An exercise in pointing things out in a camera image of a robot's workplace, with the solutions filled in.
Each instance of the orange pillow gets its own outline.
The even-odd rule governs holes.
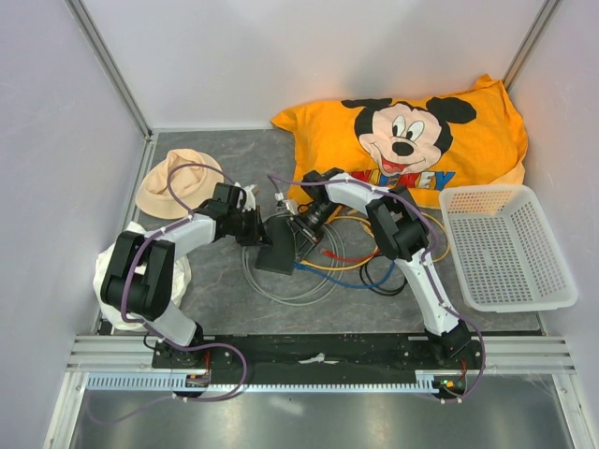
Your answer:
[[[403,184],[419,206],[438,209],[446,187],[524,179],[524,122],[489,75],[469,91],[421,100],[315,101],[272,124],[295,136],[296,181],[337,167],[371,184]],[[311,200],[298,186],[288,196]]]

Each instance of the beige bucket hat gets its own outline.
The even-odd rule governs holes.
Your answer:
[[[189,149],[171,150],[167,158],[154,167],[141,182],[135,203],[153,217],[175,219],[182,218],[187,211],[170,195],[167,186],[168,173],[178,166],[188,163],[205,164],[221,169],[221,166],[204,152]],[[203,167],[185,167],[177,170],[171,186],[175,195],[192,209],[204,200],[212,198],[214,186],[223,182],[223,176]]]

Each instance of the black bracket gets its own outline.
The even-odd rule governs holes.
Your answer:
[[[468,326],[462,320],[459,320],[458,325],[449,332],[444,332],[440,336],[434,335],[426,329],[424,333],[431,342],[432,350],[439,360],[454,357],[472,341]]]
[[[303,177],[303,181],[327,181],[339,173],[343,173],[339,168],[333,168],[324,175],[311,171]],[[329,201],[324,185],[302,188],[313,201],[308,205],[308,209],[299,215],[269,218],[267,226],[274,244],[269,248],[260,249],[256,268],[291,275],[294,263],[306,258],[324,237],[322,226],[339,205]]]
[[[417,208],[405,186],[398,185],[390,192],[404,198]],[[426,227],[401,202],[383,196],[366,205],[366,212],[373,228],[374,240],[381,253],[388,259],[399,258],[410,262],[413,254],[426,248],[429,242]],[[391,213],[400,216],[396,219]]]
[[[124,231],[114,244],[100,297],[106,304],[121,309],[124,283],[133,258],[145,241],[142,234]],[[127,311],[153,321],[164,313],[170,301],[175,244],[155,240],[145,250],[139,264],[146,264],[144,274],[134,274],[129,288]]]
[[[212,198],[204,201],[196,213],[207,215],[216,222],[214,241],[233,236],[241,246],[271,245],[262,224],[260,207],[242,210],[245,201],[245,191],[242,188],[218,182]]]
[[[459,354],[439,359],[422,334],[218,335],[210,342],[238,348],[249,363],[248,384],[397,384],[412,383],[421,369],[480,369],[480,342],[472,340]],[[212,381],[235,384],[241,362],[231,352],[210,350]],[[335,362],[301,364],[322,353]],[[181,354],[157,343],[155,369],[202,369],[205,356]]]

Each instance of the red cable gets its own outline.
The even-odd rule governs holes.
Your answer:
[[[464,377],[466,377],[466,373],[468,372],[468,365],[466,364],[466,359],[464,357],[461,358],[461,376],[458,379],[458,382],[461,381]]]
[[[355,263],[359,263],[359,262],[363,262],[363,261],[365,261],[367,259],[370,259],[372,257],[375,257],[380,252],[381,252],[381,250],[376,250],[376,251],[374,251],[374,253],[368,254],[365,257],[355,257],[355,258],[339,257],[337,254],[335,254],[335,253],[333,253],[332,251],[329,251],[329,250],[324,250],[322,252],[322,254],[324,254],[326,257],[338,260],[340,262],[355,262]]]

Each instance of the white mesh basket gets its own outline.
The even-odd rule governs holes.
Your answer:
[[[440,195],[466,304],[478,311],[548,311],[573,305],[577,289],[534,192],[473,185]]]

